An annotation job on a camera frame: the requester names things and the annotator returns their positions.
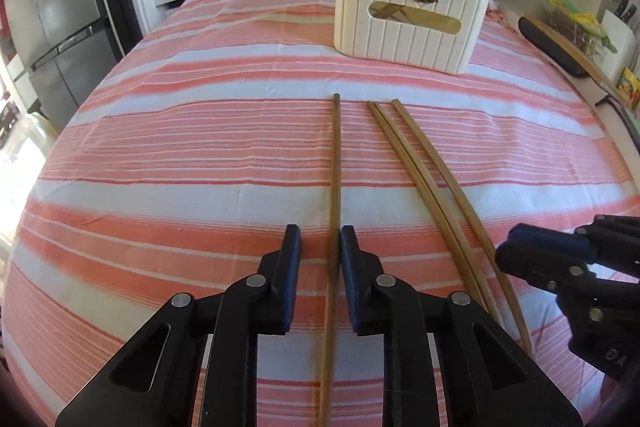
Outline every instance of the pink and white striped fabric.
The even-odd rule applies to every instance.
[[[342,222],[417,289],[445,296],[463,284],[366,100],[405,103],[496,243],[521,221],[570,229],[640,210],[586,104],[491,15],[462,76],[340,55],[333,22],[334,0],[188,0],[60,136],[24,211],[2,309],[11,371],[50,425],[168,298],[254,272],[287,223],[302,229],[298,297],[291,332],[259,341],[258,424],[315,424],[334,92]],[[590,416],[602,375],[568,352],[552,296],[514,285],[538,363]],[[333,425],[378,425],[382,340],[351,333],[344,302],[338,315]]]

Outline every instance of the metal pin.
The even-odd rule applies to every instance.
[[[260,275],[259,273],[254,273],[246,278],[246,285],[251,286],[251,288],[259,288],[264,283],[267,282],[267,279],[264,275]]]
[[[188,293],[177,293],[171,299],[171,305],[176,308],[184,308],[187,304],[191,302],[191,295]]]
[[[396,278],[393,275],[389,275],[388,273],[380,274],[376,277],[376,282],[380,286],[384,286],[385,288],[389,288],[396,284]]]
[[[458,306],[466,306],[471,303],[471,297],[465,292],[453,292],[451,300],[453,304],[457,304]]]
[[[602,322],[604,318],[604,312],[600,308],[591,308],[589,310],[589,318],[593,322]]]

